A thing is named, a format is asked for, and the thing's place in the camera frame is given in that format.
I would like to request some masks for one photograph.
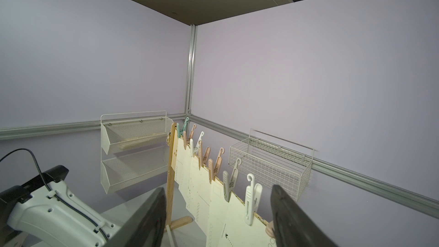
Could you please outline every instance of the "wooden stand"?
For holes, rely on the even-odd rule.
[[[175,171],[172,168],[172,156],[174,153],[177,154],[177,147],[174,147],[175,130],[177,129],[177,123],[172,123],[171,136],[169,138],[169,161],[168,161],[168,178],[166,182],[166,225],[172,229],[181,227],[183,225],[191,223],[193,220],[191,217],[186,216],[174,221],[172,218],[172,203],[174,197],[174,182],[175,182]]]

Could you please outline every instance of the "white wire basket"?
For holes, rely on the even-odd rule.
[[[256,138],[252,135],[254,132],[309,149],[311,155]],[[238,158],[242,160],[238,166],[240,172],[254,174],[256,182],[270,189],[275,184],[280,185],[297,201],[310,179],[314,148],[251,129],[248,138],[230,147],[229,166],[234,167]]]
[[[106,193],[168,170],[166,140],[172,123],[165,111],[101,116],[101,184]]]

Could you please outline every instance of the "clothespin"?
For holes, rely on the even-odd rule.
[[[183,143],[184,143],[184,150],[186,150],[186,146],[187,146],[186,131],[183,131]]]
[[[207,163],[209,155],[210,155],[210,147],[207,147],[206,152],[204,153],[204,156],[203,156],[203,162],[202,162],[203,165],[205,165]]]
[[[187,124],[189,123],[189,117],[187,117],[185,120],[184,120],[184,123],[183,123],[183,129],[181,129],[182,130],[182,134],[183,134],[183,132],[185,132],[186,131],[186,127],[187,127]]]
[[[198,146],[197,156],[199,159],[198,169],[200,169],[201,167],[203,167],[203,142],[202,142],[202,140],[198,140],[197,146]]]
[[[209,159],[208,164],[209,164],[209,170],[210,170],[210,180],[212,181],[213,178],[218,175],[218,173],[220,172],[220,168],[221,168],[221,162],[222,162],[222,158],[221,155],[224,153],[224,148],[221,148],[219,150],[218,153],[218,157],[217,157],[217,162],[215,163],[215,167],[213,167],[213,160]]]
[[[265,232],[271,238],[275,238],[274,236],[274,222],[268,222],[267,227],[265,227]]]
[[[183,132],[186,131],[186,127],[187,127],[187,124],[188,124],[188,123],[189,123],[189,117],[187,117],[187,118],[184,120],[183,129],[181,129],[181,130],[180,130],[180,124],[177,123],[177,133],[178,133],[178,138],[180,138],[180,137],[183,135]]]
[[[224,185],[224,199],[229,202],[230,201],[230,192],[235,189],[236,181],[238,180],[238,165],[241,165],[241,158],[238,158],[235,162],[235,167],[232,171],[232,176],[229,180],[229,173],[227,171],[222,172],[222,182]]]
[[[198,154],[198,148],[200,147],[200,143],[201,143],[200,141],[203,138],[203,136],[204,136],[204,132],[201,132],[200,137],[198,138],[198,141],[197,141],[197,146],[194,149],[194,153],[196,153],[196,154]]]
[[[196,124],[194,124],[194,126],[192,126],[192,130],[190,131],[190,134],[189,134],[189,139],[191,139],[193,136],[194,136],[194,129],[197,127],[197,125]]]
[[[255,185],[255,176],[253,174],[248,174],[247,180],[250,181],[250,186],[247,186],[245,190],[244,221],[251,226],[253,223],[253,213],[256,212],[259,207],[262,185],[259,183]]]

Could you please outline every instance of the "aluminum rail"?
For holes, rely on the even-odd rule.
[[[192,91],[194,86],[194,63],[195,63],[195,47],[197,44],[197,26],[190,26],[189,37],[189,62],[186,74],[186,99],[184,100],[184,112],[190,113],[192,104]]]
[[[188,114],[190,121],[199,125],[205,126],[209,129],[225,134],[236,140],[244,140],[249,137],[248,134],[222,126],[218,123]],[[398,204],[407,206],[411,209],[439,219],[439,201],[433,200],[426,196],[407,191],[405,189],[396,187],[394,185],[379,181],[374,178],[350,171],[348,169],[333,165],[322,160],[313,159],[312,169],[322,174],[336,178],[345,183],[351,184],[360,189],[379,195],[388,200],[392,200]]]
[[[169,114],[168,118],[171,119],[184,119],[186,115],[184,113]],[[97,130],[101,128],[101,121],[88,121],[77,123],[65,123],[55,125],[44,125],[34,127],[22,127],[22,128],[10,128],[0,129],[0,140],[13,140],[31,136],[49,135],[49,134],[63,134],[70,132],[80,132],[87,130]]]

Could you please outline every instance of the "gray clip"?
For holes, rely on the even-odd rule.
[[[229,173],[227,171],[222,172],[222,182],[224,184],[224,199],[230,201],[230,192],[235,189],[236,181],[238,180],[238,165],[241,165],[241,158],[236,159],[235,167],[232,171],[232,176],[229,180]]]

